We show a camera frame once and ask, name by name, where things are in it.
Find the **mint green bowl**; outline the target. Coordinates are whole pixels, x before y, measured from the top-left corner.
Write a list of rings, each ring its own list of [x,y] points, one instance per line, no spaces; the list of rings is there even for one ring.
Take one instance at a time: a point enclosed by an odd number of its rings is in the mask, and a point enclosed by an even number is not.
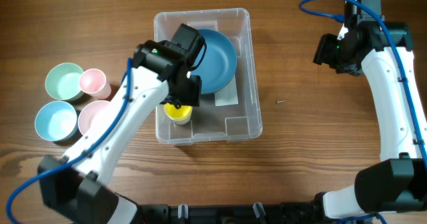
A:
[[[83,95],[79,79],[83,69],[74,63],[62,63],[50,70],[45,79],[47,94],[60,101],[75,101]]]

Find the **yellow plastic cup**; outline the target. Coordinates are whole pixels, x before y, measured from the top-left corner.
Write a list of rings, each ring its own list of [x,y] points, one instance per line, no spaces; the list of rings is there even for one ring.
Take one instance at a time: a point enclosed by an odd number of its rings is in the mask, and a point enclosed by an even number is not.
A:
[[[177,109],[174,105],[166,103],[163,106],[163,110],[165,114],[174,121],[182,121],[187,119],[192,112],[193,107],[182,105],[179,109]]]

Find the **pink bowl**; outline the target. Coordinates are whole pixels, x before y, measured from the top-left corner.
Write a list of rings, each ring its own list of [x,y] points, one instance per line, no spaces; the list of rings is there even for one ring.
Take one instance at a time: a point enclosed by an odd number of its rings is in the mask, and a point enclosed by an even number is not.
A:
[[[80,133],[84,135],[92,126],[93,122],[109,105],[109,101],[98,100],[87,104],[80,112],[77,125]]]

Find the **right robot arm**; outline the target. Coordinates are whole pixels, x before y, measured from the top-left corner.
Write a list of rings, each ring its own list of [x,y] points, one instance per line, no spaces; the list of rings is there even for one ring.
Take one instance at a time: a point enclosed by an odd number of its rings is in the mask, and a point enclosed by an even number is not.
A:
[[[387,22],[381,0],[344,0],[338,35],[320,39],[314,62],[364,75],[380,128],[380,162],[353,185],[318,195],[325,218],[345,223],[381,212],[426,209],[426,118],[414,78],[413,42],[405,23]]]

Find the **cream plastic cup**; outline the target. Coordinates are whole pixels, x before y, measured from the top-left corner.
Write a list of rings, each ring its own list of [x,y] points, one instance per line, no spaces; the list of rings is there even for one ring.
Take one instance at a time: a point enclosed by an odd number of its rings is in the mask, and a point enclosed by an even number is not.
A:
[[[166,113],[166,116],[177,125],[184,125],[191,119],[191,113]]]

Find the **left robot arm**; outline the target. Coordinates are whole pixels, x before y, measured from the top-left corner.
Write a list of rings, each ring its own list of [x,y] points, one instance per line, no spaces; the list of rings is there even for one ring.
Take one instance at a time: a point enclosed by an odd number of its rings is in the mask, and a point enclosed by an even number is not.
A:
[[[199,106],[201,79],[188,77],[207,48],[201,33],[182,24],[169,41],[146,41],[127,62],[126,76],[104,117],[60,159],[38,166],[43,203],[74,223],[143,223],[143,209],[107,188],[121,154],[159,105]]]

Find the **light blue bowl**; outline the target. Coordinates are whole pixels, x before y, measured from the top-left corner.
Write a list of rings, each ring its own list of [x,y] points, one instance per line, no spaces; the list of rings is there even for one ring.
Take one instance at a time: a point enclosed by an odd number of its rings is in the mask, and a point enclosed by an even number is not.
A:
[[[35,130],[46,141],[64,141],[77,131],[77,111],[65,101],[52,101],[36,115]]]

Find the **dark blue bowl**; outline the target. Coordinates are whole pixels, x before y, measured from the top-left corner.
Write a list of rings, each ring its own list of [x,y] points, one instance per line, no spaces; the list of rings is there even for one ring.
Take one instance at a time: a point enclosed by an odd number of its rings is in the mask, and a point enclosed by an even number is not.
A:
[[[199,29],[207,49],[202,48],[191,71],[191,76],[201,78],[201,93],[210,94],[225,87],[236,72],[238,58],[232,42],[222,33],[211,29]]]

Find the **pink plastic cup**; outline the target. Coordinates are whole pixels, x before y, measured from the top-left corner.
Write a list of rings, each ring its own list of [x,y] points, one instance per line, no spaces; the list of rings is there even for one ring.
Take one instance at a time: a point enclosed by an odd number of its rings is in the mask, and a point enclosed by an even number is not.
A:
[[[79,78],[80,89],[96,98],[107,99],[111,94],[111,85],[104,72],[99,69],[88,69]]]

